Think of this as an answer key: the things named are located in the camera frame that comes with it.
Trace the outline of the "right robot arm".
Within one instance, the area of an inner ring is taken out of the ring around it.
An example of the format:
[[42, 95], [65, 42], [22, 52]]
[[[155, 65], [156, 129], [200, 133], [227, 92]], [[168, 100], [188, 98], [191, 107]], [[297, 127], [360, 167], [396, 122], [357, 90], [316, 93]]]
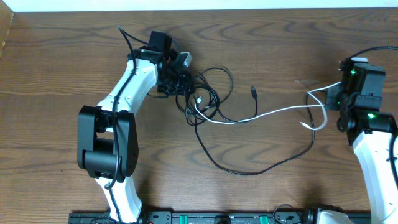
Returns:
[[372, 223], [397, 223], [397, 123], [383, 113], [382, 91], [385, 69], [365, 58], [352, 58], [340, 65], [339, 84], [330, 87], [325, 108], [338, 111], [338, 131], [360, 163]]

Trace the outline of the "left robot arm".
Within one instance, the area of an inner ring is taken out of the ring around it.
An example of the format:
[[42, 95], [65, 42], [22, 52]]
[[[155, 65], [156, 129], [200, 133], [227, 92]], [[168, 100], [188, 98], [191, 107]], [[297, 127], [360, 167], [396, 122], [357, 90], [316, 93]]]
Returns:
[[193, 93], [192, 56], [172, 48], [172, 38], [153, 31], [142, 47], [131, 48], [124, 74], [110, 94], [78, 114], [77, 163], [101, 186], [118, 223], [144, 223], [133, 172], [137, 166], [136, 114], [156, 86], [163, 98]]

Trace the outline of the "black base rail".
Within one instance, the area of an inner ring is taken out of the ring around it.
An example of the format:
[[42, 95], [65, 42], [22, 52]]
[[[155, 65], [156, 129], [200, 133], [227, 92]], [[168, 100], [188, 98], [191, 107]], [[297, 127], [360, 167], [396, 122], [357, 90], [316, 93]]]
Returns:
[[[176, 213], [154, 211], [140, 217], [139, 223], [148, 224], [261, 224], [261, 223], [299, 223], [300, 217], [295, 212], [272, 213]], [[109, 212], [104, 213], [70, 213], [68, 224], [111, 224], [116, 221]]]

